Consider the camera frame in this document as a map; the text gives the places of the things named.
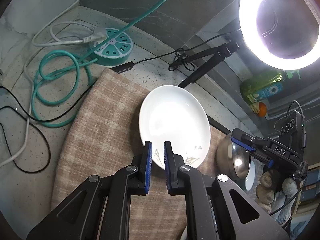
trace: beige towel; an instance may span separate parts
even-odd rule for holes
[[[149,91],[106,69],[73,122],[57,167],[52,208],[92,174],[113,175],[143,150],[138,117]],[[215,176],[215,152],[224,134],[211,127],[211,146],[199,167]],[[132,196],[130,240],[178,239],[186,226],[184,196],[170,196],[164,170],[154,163],[147,196]]]

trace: teal power strip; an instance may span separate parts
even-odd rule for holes
[[[106,28],[106,36],[118,33],[118,29]],[[98,42],[91,42],[90,50],[97,47]],[[106,44],[95,50],[91,55],[91,59],[97,58],[97,64],[103,66],[116,66],[124,63],[133,49],[133,42],[130,36],[124,32],[120,33],[118,37],[111,39]]]

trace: ring light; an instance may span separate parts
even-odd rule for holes
[[[279,69],[293,70],[314,63],[320,56],[320,32],[314,47],[305,55],[285,59],[273,55],[264,45],[257,28],[257,15],[262,0],[240,0],[239,20],[248,48],[264,63]]]

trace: small black device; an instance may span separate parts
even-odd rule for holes
[[[296,110],[292,111],[283,121],[278,141],[303,156],[303,121]]]
[[[120,73],[131,70],[133,66],[134,66],[133,61],[130,61],[130,62],[123,63],[119,66],[112,67],[111,70],[120,74]]]

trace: plate rim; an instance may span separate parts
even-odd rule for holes
[[[208,151],[207,151],[207,153],[206,153],[206,155],[205,155],[205,157],[204,157],[204,159],[205,159],[206,156],[207,156],[207,154],[208,154],[208,152],[209,152],[210,144],[211,144],[211,129],[210,129],[209,120],[208,120],[208,118],[207,118],[207,114],[206,114],[205,110],[203,109],[202,105],[200,104],[200,102],[198,101],[198,99],[196,99],[196,97],[195,97],[194,95],[192,95],[189,91],[187,91],[187,90],[185,90],[185,89],[183,89],[183,88],[181,88],[181,87],[174,86],[174,85],[162,85],[162,86],[156,87],[155,89],[151,90],[151,91],[147,94],[147,96],[144,98],[144,100],[143,100],[143,102],[142,102],[142,104],[141,104],[140,110],[139,110],[139,134],[140,134],[140,139],[141,139],[141,141],[142,141],[142,144],[144,145],[145,141],[143,141],[142,135],[141,135],[141,125],[140,125],[140,123],[141,123],[141,110],[143,109],[143,107],[145,107],[145,104],[146,104],[147,99],[148,99],[150,96],[152,96],[151,94],[152,94],[155,90],[161,89],[161,88],[163,88],[163,87],[174,87],[174,89],[177,89],[177,90],[180,90],[180,91],[183,90],[183,91],[184,91],[183,93],[186,93],[186,95],[191,96],[191,97],[199,104],[202,114],[204,114],[205,117],[206,117],[206,118],[205,118],[205,120],[206,120],[206,126],[208,127],[208,132],[209,132],[209,133],[208,133],[208,135],[209,135],[209,148],[208,148]],[[199,163],[199,165],[194,166],[194,168],[198,168],[198,167],[203,163],[204,159],[201,161],[201,163]],[[162,166],[158,165],[154,160],[153,160],[153,162],[154,162],[158,167],[160,167],[161,169],[163,169],[163,170],[165,169],[165,168],[163,168]]]

